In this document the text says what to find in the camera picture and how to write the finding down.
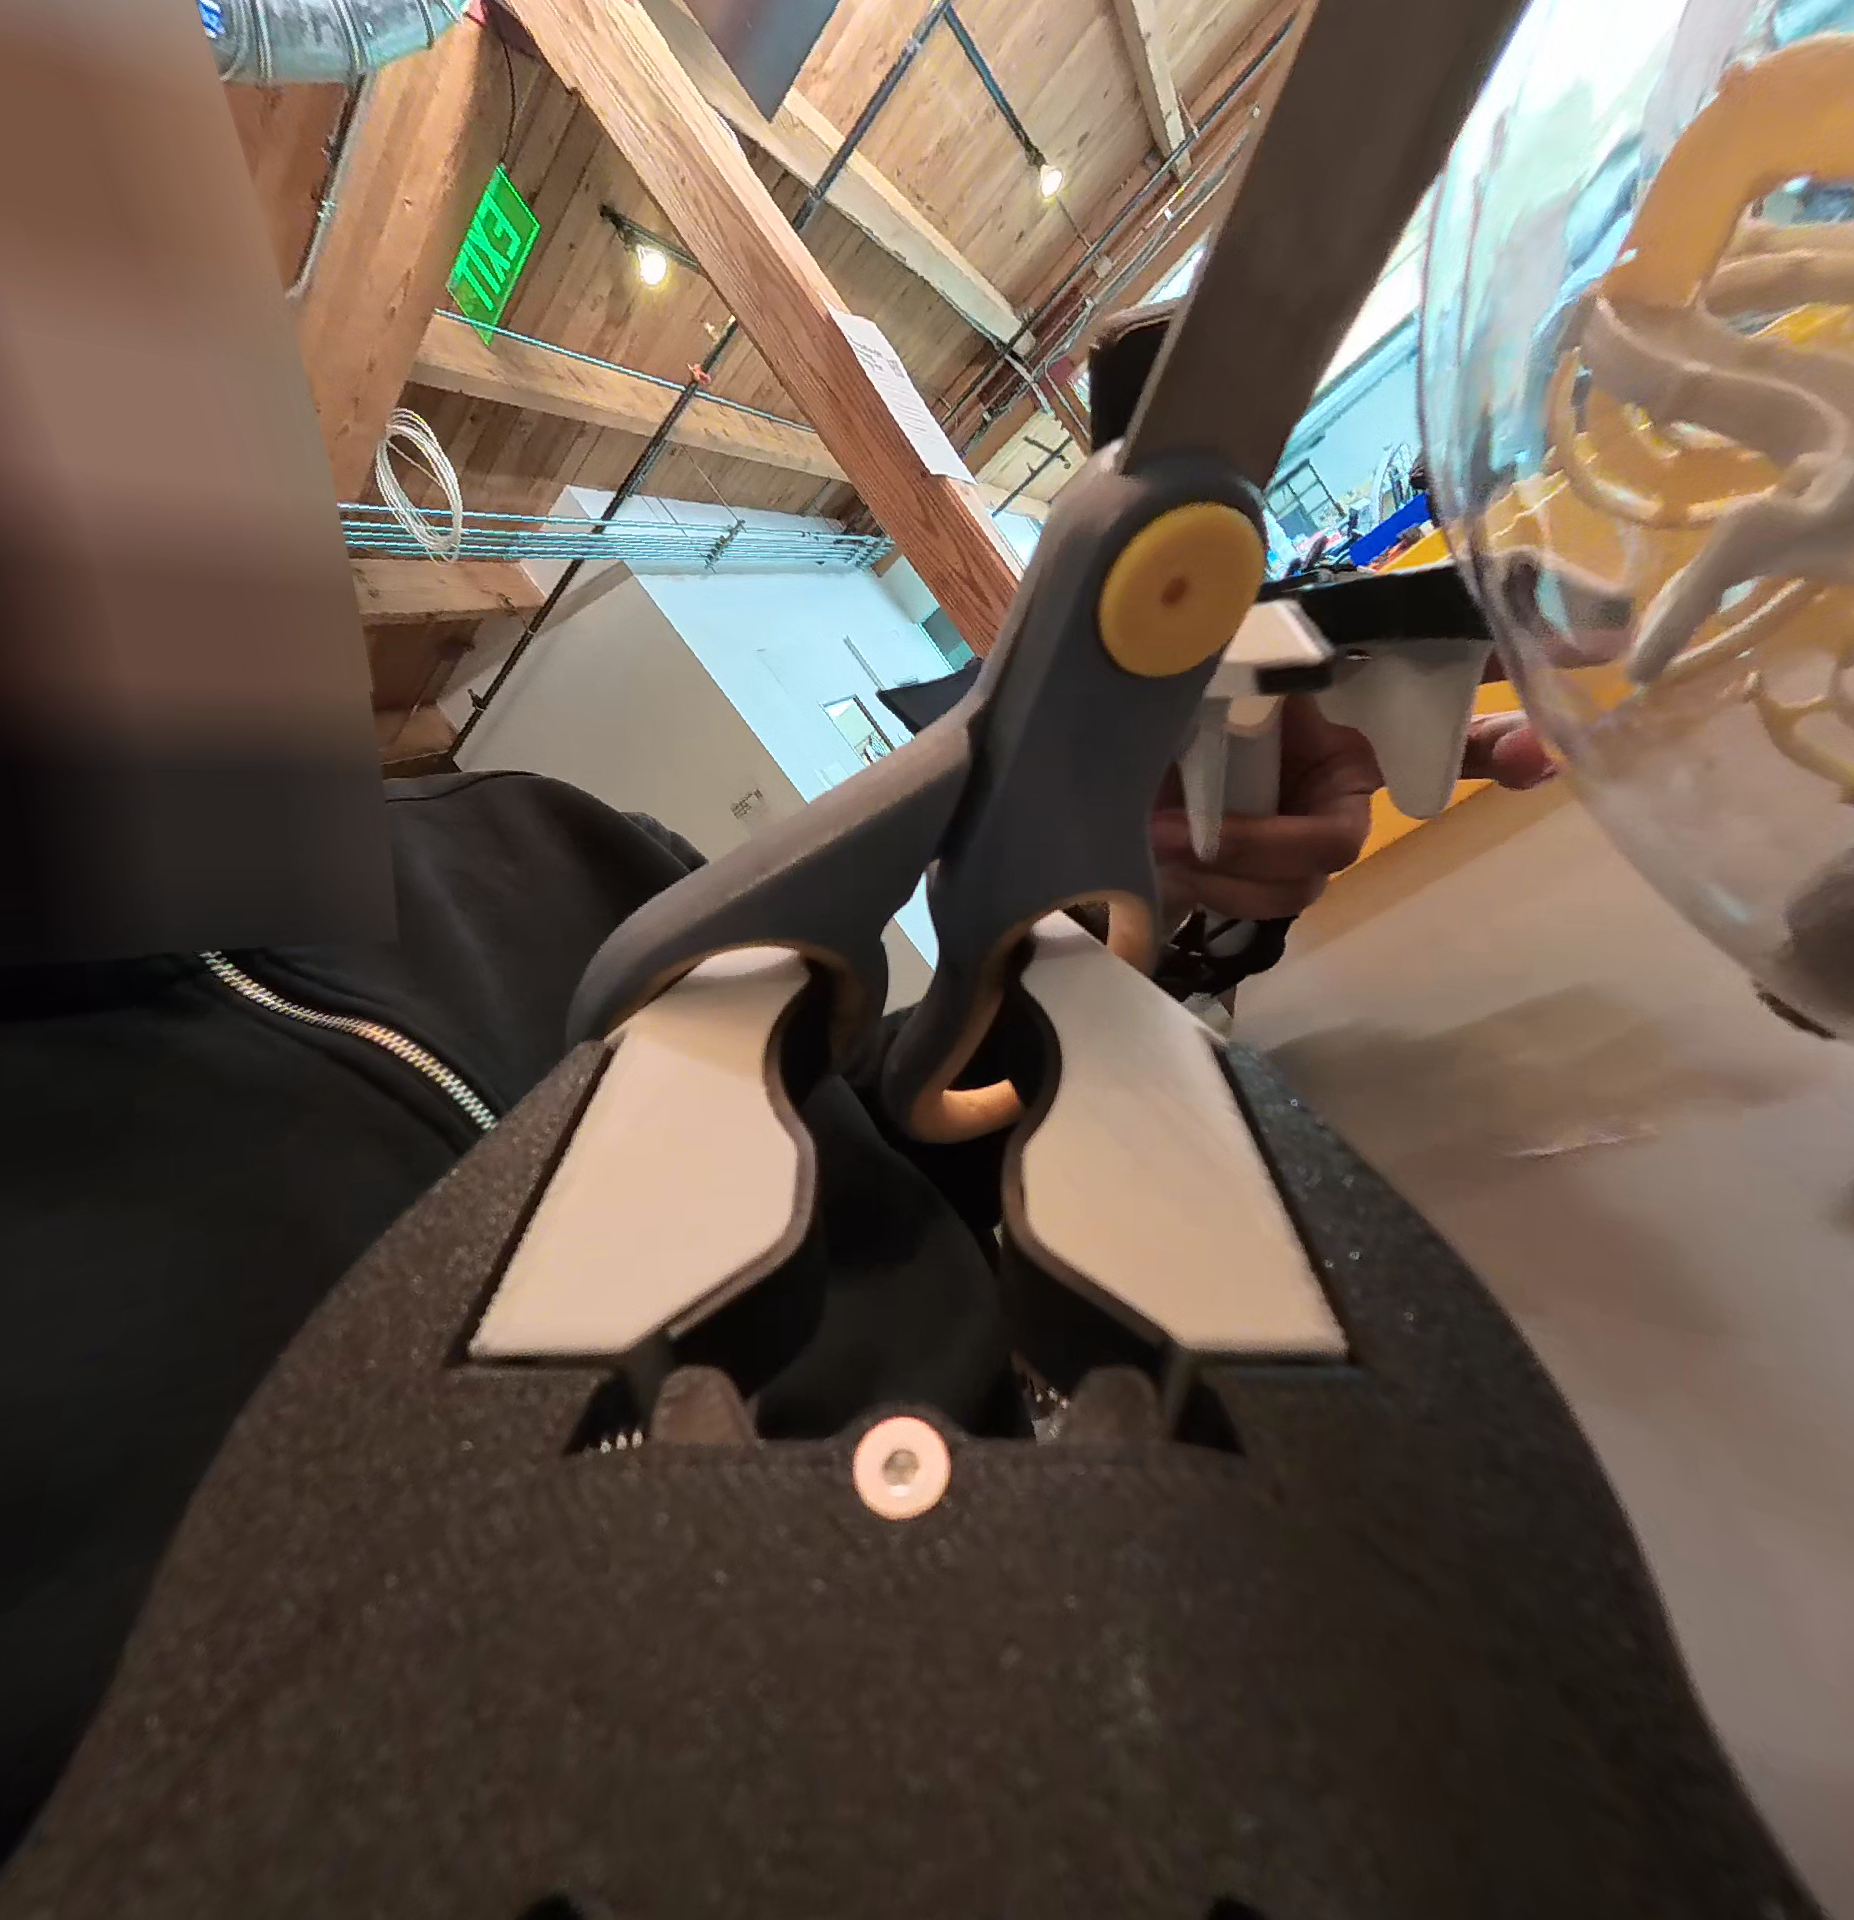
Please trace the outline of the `white paper sheet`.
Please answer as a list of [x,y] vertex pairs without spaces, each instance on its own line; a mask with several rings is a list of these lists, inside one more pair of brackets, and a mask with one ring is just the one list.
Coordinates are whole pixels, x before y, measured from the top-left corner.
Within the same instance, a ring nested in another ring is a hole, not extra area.
[[860,438],[871,432],[871,444],[915,479],[974,489],[973,469],[883,326],[833,304],[825,311],[825,334],[820,362],[830,413],[853,419]]

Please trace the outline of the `clear plastic maze ball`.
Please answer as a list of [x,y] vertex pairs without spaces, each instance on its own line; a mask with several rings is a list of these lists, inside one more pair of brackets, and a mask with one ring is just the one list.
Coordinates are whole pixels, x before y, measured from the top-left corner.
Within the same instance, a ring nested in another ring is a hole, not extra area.
[[1533,4],[1440,180],[1418,377],[1578,799],[1854,1048],[1854,4]]

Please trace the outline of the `person's left hand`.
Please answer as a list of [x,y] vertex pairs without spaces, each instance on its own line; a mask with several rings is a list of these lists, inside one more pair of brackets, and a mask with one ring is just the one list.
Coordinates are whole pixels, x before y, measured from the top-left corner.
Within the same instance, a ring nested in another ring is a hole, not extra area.
[[1281,797],[1266,818],[1229,815],[1218,849],[1194,853],[1179,770],[1155,800],[1150,846],[1160,913],[1177,928],[1190,913],[1220,920],[1291,920],[1363,854],[1382,776],[1371,743],[1336,726],[1308,699],[1282,718]]

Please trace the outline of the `green exit sign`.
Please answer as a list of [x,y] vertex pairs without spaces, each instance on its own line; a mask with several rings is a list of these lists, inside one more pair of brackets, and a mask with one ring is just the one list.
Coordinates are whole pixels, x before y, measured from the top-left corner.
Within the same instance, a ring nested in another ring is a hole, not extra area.
[[451,312],[491,347],[542,234],[534,209],[499,163],[461,241],[446,281]]

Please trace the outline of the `black sprinkler pipe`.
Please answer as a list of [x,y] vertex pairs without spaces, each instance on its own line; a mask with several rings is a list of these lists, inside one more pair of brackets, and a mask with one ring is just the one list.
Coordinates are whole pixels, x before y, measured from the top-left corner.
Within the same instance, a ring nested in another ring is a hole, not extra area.
[[[812,228],[820,209],[829,203],[836,185],[849,173],[853,161],[858,155],[858,148],[863,147],[866,136],[874,131],[883,113],[890,107],[892,95],[904,83],[911,69],[915,66],[915,61],[921,59],[932,35],[948,18],[951,11],[953,11],[953,4],[932,4],[922,16],[922,20],[917,24],[917,29],[911,32],[902,51],[896,54],[896,59],[892,61],[890,69],[880,79],[880,83],[874,87],[873,96],[866,103],[866,109],[863,109],[854,126],[841,141],[839,151],[829,159],[823,175],[818,177],[818,183],[810,187],[804,204],[801,207],[796,219],[790,222],[792,233],[796,237],[804,237],[807,230]],[[640,493],[645,493],[647,482],[653,474],[653,469],[657,469],[658,462],[664,458],[664,455],[670,452],[672,443],[678,441],[684,421],[690,421],[695,417],[695,407],[698,407],[702,400],[709,399],[714,370],[721,368],[723,359],[729,355],[729,350],[735,347],[740,334],[742,334],[742,325],[738,318],[733,316],[724,325],[723,332],[716,337],[716,342],[709,361],[698,362],[690,370],[686,384],[676,393],[660,425],[655,429],[653,437],[643,446],[639,458],[627,470],[627,477],[620,480],[617,493],[612,493],[604,512],[587,527],[585,541],[580,543],[578,552],[569,560],[564,573],[555,583],[547,600],[534,613],[531,613],[531,617],[522,627],[521,636],[512,643],[509,656],[500,663],[489,687],[475,688],[471,693],[469,716],[456,730],[452,745],[449,749],[451,761],[461,761],[461,750],[469,746],[472,735],[485,721],[489,708],[493,706],[500,690],[509,685],[509,678],[518,669],[521,661],[531,651],[537,636],[541,636],[549,621],[560,608],[563,600],[572,590],[585,566],[604,557],[604,535],[615,527],[615,523],[620,517],[625,517],[630,500],[636,499]]]

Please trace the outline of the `clear plastic wrapper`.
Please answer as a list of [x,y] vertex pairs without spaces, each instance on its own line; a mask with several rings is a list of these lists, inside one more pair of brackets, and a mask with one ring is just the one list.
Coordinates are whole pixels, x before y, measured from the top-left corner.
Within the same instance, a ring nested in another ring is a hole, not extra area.
[[1502,1158],[1517,1165],[1554,1165],[1574,1160],[1586,1155],[1619,1151],[1656,1139],[1656,1129],[1644,1121],[1622,1121],[1604,1116],[1603,1121],[1577,1122],[1557,1129],[1553,1135],[1505,1149]]

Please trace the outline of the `black board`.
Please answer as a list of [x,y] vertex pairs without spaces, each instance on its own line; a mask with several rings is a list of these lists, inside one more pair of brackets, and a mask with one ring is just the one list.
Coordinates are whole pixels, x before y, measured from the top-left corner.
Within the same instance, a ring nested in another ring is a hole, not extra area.
[[970,741],[982,714],[982,697],[992,694],[997,680],[991,661],[973,658],[935,680],[887,687],[876,699],[911,741],[947,726]]

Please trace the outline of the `yellow bin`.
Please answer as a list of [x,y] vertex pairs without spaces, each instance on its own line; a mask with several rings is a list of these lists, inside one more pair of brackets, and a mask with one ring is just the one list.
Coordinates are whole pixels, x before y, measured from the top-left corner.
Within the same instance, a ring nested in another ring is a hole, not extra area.
[[1551,901],[1585,868],[1613,865],[1580,787],[1560,758],[1542,755],[1538,782],[1464,781],[1460,797],[1425,825],[1412,825],[1382,797],[1369,849],[1329,886],[1305,927],[1333,942],[1386,915],[1420,909],[1470,925]]

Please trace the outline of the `grey yellow scissors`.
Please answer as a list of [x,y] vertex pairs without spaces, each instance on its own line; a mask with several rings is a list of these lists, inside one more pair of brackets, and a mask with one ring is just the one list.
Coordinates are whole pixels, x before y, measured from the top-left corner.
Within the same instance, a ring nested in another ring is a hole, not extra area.
[[716,955],[789,949],[833,976],[833,1051],[853,1058],[883,1017],[884,928],[927,881],[937,969],[884,1056],[887,1110],[930,1142],[1021,1116],[1010,1082],[959,1085],[1012,957],[1100,901],[1115,957],[1150,971],[1150,815],[1266,579],[1266,487],[1527,11],[1315,7],[1129,429],[1061,493],[973,693],[620,925],[569,1044]]

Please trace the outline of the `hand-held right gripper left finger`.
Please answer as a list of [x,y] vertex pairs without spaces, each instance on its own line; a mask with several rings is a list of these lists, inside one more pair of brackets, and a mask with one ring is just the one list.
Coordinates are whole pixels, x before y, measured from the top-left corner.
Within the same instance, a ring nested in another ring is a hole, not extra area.
[[825,1009],[807,957],[752,946],[702,961],[625,1021],[469,1361],[604,1365],[657,1389],[684,1336],[785,1269],[818,1193],[787,1051]]

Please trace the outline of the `round spiral ventilation duct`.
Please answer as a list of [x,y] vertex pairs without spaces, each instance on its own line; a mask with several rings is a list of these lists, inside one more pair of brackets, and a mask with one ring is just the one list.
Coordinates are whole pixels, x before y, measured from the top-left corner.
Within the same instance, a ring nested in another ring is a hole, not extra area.
[[469,3],[199,3],[223,84],[361,84],[440,44]]

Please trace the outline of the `diagonal wooden beam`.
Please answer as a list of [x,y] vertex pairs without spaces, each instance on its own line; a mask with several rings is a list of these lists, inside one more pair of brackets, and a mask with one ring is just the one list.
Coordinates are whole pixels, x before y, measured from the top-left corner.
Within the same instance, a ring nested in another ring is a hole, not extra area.
[[974,487],[935,474],[841,326],[844,304],[643,4],[512,4],[630,163],[726,311],[969,646],[992,651],[1021,562]]

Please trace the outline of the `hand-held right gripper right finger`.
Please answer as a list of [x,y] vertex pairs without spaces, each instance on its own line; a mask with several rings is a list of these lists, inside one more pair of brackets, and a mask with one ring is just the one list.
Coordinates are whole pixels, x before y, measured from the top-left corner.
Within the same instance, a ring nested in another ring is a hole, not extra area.
[[1036,1375],[1133,1369],[1183,1404],[1209,1369],[1343,1365],[1220,1039],[1066,915],[1018,991],[1043,1085],[1005,1163],[1006,1281]]

